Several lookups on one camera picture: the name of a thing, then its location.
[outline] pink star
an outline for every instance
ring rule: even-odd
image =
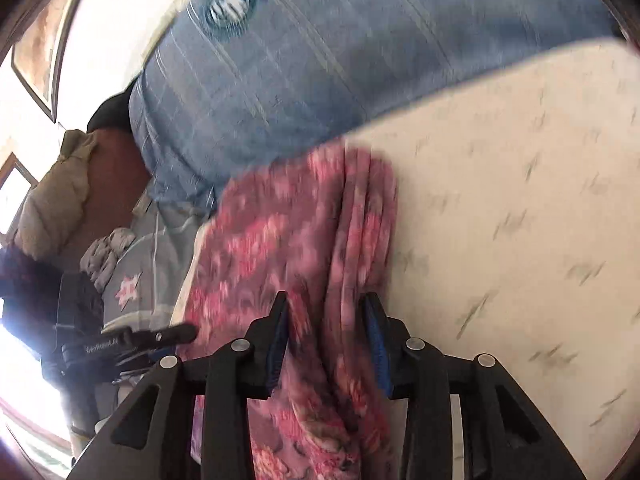
[[[116,292],[116,299],[118,300],[121,310],[124,310],[124,307],[127,305],[129,300],[138,299],[136,287],[138,286],[139,279],[140,275],[136,274],[133,278],[125,277],[124,280],[122,280],[120,290]]]

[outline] beige blanket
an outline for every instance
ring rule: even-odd
[[[607,40],[352,137],[398,176],[388,313],[443,352],[493,353],[594,480],[640,429],[638,110],[640,60]]]
[[[58,254],[82,219],[94,134],[68,130],[58,160],[24,202],[15,241],[35,260]]]

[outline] silver screw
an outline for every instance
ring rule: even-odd
[[[409,350],[422,350],[426,343],[419,337],[410,337],[406,340],[406,347]]]
[[[244,352],[249,349],[251,343],[249,343],[246,339],[236,339],[231,343],[231,349],[234,352]]]
[[[160,359],[160,366],[162,368],[173,368],[178,364],[178,358],[175,355],[165,355],[162,359]]]
[[[485,368],[491,368],[495,365],[495,357],[491,354],[480,354],[478,356],[478,363]]]

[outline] blue fabric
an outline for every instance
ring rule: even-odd
[[[251,166],[613,25],[600,0],[192,0],[129,102],[148,192],[214,209]]]

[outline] floral blanket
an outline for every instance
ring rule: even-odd
[[[215,352],[288,293],[290,338],[280,384],[249,401],[258,480],[392,479],[386,416],[361,293],[382,292],[396,219],[387,162],[339,142],[231,181],[207,227],[185,309],[200,327],[183,359]],[[199,452],[204,399],[193,448]]]

